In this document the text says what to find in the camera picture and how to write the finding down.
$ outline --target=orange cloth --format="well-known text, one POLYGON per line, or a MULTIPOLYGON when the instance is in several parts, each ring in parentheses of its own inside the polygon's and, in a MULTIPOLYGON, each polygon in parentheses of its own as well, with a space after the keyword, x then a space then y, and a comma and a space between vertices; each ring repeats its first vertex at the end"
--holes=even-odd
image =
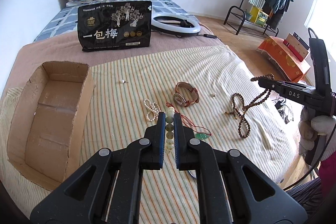
POLYGON ((294 53, 284 44, 282 38, 268 37, 260 44, 258 49, 267 52, 294 83, 299 82, 310 69, 307 61, 303 60, 300 62, 294 53))

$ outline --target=black snack bag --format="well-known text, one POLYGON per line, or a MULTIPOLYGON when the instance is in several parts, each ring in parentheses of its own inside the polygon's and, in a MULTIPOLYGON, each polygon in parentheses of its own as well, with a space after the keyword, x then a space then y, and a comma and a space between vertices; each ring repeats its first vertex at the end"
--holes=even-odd
POLYGON ((78 8, 78 39, 83 51, 149 47, 152 2, 125 1, 78 8))

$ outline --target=pink blanket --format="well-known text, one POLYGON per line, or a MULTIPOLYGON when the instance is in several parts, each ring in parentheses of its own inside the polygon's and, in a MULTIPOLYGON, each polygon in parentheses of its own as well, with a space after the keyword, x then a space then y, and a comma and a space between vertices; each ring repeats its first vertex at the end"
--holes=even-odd
MULTIPOLYGON (((203 26, 201 28, 200 34, 212 34, 208 28, 203 26)), ((149 47, 83 52, 82 46, 78 41, 77 32, 66 33, 22 47, 16 56, 1 98, 6 95, 8 88, 25 86, 32 73, 45 61, 73 61, 95 66, 138 55, 220 44, 221 42, 218 39, 203 36, 177 38, 173 35, 152 32, 151 45, 149 47)))

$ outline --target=cardboard box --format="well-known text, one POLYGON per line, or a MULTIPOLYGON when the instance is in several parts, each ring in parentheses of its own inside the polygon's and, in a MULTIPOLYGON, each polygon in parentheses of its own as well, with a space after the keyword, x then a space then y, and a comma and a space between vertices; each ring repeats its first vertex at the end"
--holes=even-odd
POLYGON ((304 48, 308 51, 309 45, 295 32, 293 36, 304 46, 304 48))
POLYGON ((309 50, 307 50, 291 33, 287 36, 286 41, 295 48, 303 59, 307 57, 309 50))
POLYGON ((10 163, 28 180, 54 190, 79 167, 93 87, 81 63, 45 62, 30 77, 7 142, 10 163))
POLYGON ((261 27, 265 25, 268 19, 268 14, 264 13, 261 9, 255 6, 252 7, 250 14, 252 15, 250 22, 257 24, 261 27))
POLYGON ((299 54, 299 52, 292 45, 290 45, 290 43, 286 39, 283 41, 283 43, 291 50, 292 53, 294 53, 294 55, 300 62, 304 60, 302 55, 299 54))

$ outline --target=window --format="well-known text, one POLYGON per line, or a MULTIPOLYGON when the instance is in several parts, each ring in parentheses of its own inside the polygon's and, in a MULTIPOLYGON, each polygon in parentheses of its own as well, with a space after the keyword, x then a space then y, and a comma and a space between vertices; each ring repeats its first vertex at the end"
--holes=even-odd
POLYGON ((314 0, 304 24, 312 28, 333 58, 336 58, 336 0, 314 0))

